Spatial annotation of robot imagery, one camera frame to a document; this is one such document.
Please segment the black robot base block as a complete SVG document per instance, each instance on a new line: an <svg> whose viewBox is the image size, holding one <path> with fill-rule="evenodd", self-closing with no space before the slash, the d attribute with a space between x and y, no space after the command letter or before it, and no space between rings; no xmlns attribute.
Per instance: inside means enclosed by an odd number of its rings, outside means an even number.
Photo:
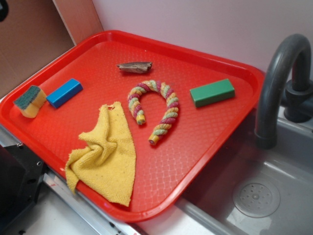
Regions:
<svg viewBox="0 0 313 235"><path fill-rule="evenodd" d="M46 164L26 145L0 147L0 233L33 208Z"/></svg>

